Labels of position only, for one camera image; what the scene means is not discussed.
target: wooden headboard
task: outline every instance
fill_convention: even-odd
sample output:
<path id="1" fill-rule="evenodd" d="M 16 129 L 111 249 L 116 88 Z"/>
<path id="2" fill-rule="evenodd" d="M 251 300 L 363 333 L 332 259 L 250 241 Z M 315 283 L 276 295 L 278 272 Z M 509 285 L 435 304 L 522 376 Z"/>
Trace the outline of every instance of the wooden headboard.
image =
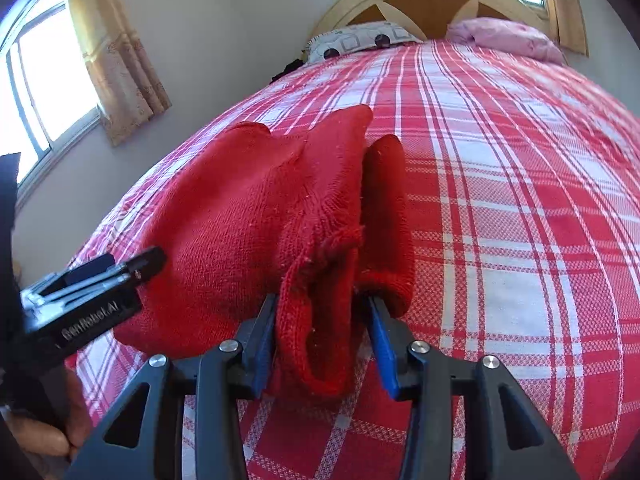
<path id="1" fill-rule="evenodd" d="M 525 23 L 548 34 L 545 23 L 519 0 L 338 0 L 312 37 L 352 23 L 386 20 L 421 40 L 444 38 L 449 23 L 478 16 Z"/>

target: black circle on pillow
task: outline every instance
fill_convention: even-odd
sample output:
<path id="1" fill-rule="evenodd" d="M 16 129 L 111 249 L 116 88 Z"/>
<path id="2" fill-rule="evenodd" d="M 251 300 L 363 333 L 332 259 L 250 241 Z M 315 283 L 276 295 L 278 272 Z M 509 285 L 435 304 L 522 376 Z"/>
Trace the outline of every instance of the black circle on pillow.
<path id="1" fill-rule="evenodd" d="M 327 50 L 324 51 L 324 54 L 322 54 L 322 56 L 325 59 L 331 59 L 332 57 L 340 56 L 340 52 L 338 52 L 334 48 L 328 48 Z"/>
<path id="2" fill-rule="evenodd" d="M 379 34 L 376 39 L 373 40 L 378 48 L 389 48 L 391 46 L 391 40 L 386 34 Z"/>

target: white wall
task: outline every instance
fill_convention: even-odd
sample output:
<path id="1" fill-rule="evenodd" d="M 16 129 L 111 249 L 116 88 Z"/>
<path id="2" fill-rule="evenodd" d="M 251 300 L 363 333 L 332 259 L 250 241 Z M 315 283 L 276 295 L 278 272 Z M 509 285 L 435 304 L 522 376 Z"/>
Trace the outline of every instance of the white wall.
<path id="1" fill-rule="evenodd" d="M 580 0 L 589 57 L 565 52 L 569 65 L 640 116 L 640 50 L 607 0 Z"/>
<path id="2" fill-rule="evenodd" d="M 23 282 L 64 267 L 135 181 L 213 117 L 298 56 L 335 0 L 123 0 L 174 106 L 124 145 L 84 137 L 18 213 Z M 591 58 L 572 66 L 640 115 L 640 51 L 605 0 L 581 0 Z"/>

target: silver screw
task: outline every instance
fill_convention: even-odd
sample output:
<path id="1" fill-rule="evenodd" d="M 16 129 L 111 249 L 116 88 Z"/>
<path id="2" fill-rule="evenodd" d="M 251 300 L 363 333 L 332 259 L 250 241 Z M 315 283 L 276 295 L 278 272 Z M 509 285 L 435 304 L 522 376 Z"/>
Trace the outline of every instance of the silver screw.
<path id="1" fill-rule="evenodd" d="M 500 366 L 500 359 L 498 359 L 495 355 L 485 355 L 482 358 L 482 364 L 487 368 L 491 368 L 491 370 L 493 370 L 494 368 Z"/>
<path id="2" fill-rule="evenodd" d="M 164 364 L 166 363 L 166 357 L 163 356 L 162 354 L 156 354 L 156 355 L 152 355 L 149 358 L 149 364 L 153 367 L 153 368 L 159 368 L 161 366 L 164 366 Z"/>
<path id="3" fill-rule="evenodd" d="M 429 350 L 431 350 L 431 346 L 429 345 L 429 343 L 420 340 L 412 342 L 409 348 L 412 350 L 412 352 L 415 352 L 417 354 L 426 354 Z"/>
<path id="4" fill-rule="evenodd" d="M 220 348 L 223 352 L 235 352 L 238 350 L 238 341 L 235 339 L 225 339 L 222 343 L 220 343 Z"/>

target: red and white checkered blanket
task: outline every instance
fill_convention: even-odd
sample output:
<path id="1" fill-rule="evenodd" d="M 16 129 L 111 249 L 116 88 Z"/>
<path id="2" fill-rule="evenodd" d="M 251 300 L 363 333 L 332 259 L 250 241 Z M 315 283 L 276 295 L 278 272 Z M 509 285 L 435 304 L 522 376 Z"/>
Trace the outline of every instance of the red and white checkered blanket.
<path id="1" fill-rule="evenodd" d="M 369 140 L 394 133 L 406 152 L 416 283 L 404 320 L 444 353 L 499 356 L 581 478 L 602 478 L 640 428 L 640 122 L 571 69 L 444 41 L 302 68 L 156 164 L 76 262 L 143 249 L 162 188 L 226 126 L 286 134 L 358 103 L 374 112 Z M 80 353 L 94 420 L 144 361 L 110 335 Z M 409 405 L 385 395 L 366 338 L 355 374 L 342 402 L 241 403 L 250 477 L 396 478 Z M 193 415 L 188 403 L 185 478 Z"/>

